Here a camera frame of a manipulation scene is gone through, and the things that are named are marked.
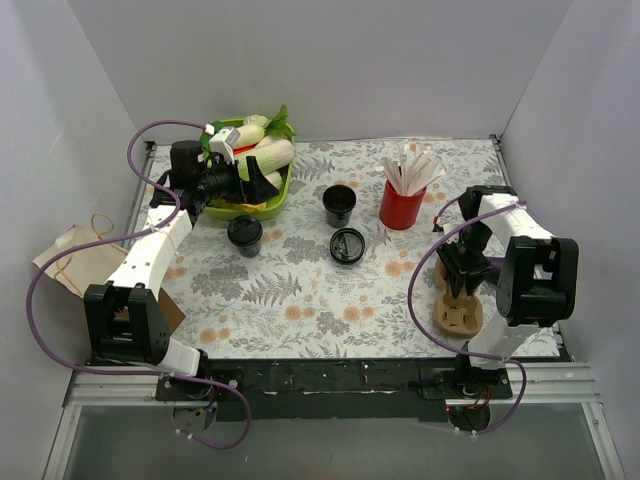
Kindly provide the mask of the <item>brown paper takeout bag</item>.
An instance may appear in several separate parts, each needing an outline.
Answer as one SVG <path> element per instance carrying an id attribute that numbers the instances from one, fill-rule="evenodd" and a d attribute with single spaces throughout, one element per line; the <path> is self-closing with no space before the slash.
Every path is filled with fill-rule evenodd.
<path id="1" fill-rule="evenodd" d="M 71 227 L 32 263 L 41 268 L 51 257 L 64 250 L 107 238 L 114 228 L 115 224 L 109 216 L 94 213 L 89 227 Z M 117 244 L 82 250 L 56 260 L 46 269 L 46 275 L 82 299 L 89 285 L 104 284 L 127 254 L 128 251 Z"/>

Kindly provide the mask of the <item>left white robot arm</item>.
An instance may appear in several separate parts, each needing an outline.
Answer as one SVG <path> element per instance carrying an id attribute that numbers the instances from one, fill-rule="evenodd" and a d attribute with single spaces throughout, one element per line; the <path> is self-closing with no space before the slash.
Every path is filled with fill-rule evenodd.
<path id="1" fill-rule="evenodd" d="M 209 151 L 194 140 L 178 141 L 170 159 L 170 169 L 155 182 L 140 238 L 104 283 L 88 286 L 84 308 L 94 356 L 179 375 L 180 390 L 200 400 L 211 392 L 213 377 L 200 367 L 198 349 L 172 337 L 159 300 L 164 276 L 212 201 L 262 204 L 279 190 L 255 152 L 234 158 L 224 141 Z"/>

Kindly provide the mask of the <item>black coffee cup lid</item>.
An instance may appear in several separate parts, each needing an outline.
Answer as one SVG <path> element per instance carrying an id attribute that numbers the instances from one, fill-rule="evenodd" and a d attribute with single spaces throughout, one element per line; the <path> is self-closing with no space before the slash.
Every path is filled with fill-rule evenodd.
<path id="1" fill-rule="evenodd" d="M 340 264 L 351 265 L 358 262 L 365 249 L 364 236 L 354 228 L 341 228 L 330 239 L 330 254 Z"/>

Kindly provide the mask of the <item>black coffee cups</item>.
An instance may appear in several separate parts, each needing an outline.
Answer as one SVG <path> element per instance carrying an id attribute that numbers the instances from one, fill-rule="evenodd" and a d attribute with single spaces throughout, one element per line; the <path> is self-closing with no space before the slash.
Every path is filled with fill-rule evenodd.
<path id="1" fill-rule="evenodd" d="M 356 205 L 355 191 L 347 185 L 333 185 L 324 191 L 322 201 L 327 223 L 337 229 L 346 227 Z"/>

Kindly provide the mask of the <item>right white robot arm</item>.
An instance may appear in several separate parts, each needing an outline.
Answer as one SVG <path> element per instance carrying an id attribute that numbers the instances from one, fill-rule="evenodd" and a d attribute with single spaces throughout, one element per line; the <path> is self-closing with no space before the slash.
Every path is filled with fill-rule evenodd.
<path id="1" fill-rule="evenodd" d="M 506 360 L 572 315 L 579 247 L 542 228 L 510 187 L 469 187 L 458 205 L 465 225 L 437 250 L 434 322 L 465 341 L 441 376 L 445 389 L 471 398 L 506 384 Z"/>

